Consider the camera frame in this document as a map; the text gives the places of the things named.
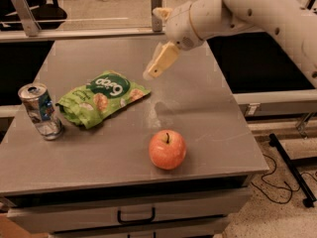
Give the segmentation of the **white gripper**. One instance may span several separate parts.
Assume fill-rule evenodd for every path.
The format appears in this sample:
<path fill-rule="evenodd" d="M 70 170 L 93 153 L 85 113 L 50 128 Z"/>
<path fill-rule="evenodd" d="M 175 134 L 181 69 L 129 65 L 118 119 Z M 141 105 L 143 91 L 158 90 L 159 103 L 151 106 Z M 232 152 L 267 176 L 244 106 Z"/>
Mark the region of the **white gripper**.
<path fill-rule="evenodd" d="M 152 59 L 147 65 L 143 78 L 152 80 L 159 77 L 178 59 L 179 50 L 189 51 L 203 44 L 197 36 L 190 19 L 191 2 L 186 2 L 172 10 L 156 7 L 153 14 L 165 23 L 165 34 L 170 42 L 158 43 Z"/>

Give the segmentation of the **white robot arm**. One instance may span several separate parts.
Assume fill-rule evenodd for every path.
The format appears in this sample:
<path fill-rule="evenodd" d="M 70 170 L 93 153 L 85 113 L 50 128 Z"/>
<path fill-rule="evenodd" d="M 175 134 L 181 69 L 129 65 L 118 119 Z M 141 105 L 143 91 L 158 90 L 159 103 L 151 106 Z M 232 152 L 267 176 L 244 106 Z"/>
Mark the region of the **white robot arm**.
<path fill-rule="evenodd" d="M 317 87 L 317 15 L 296 0 L 197 0 L 174 9 L 155 8 L 165 23 L 167 41 L 158 44 L 144 71 L 145 79 L 160 76 L 204 41 L 260 30 L 269 34 Z"/>

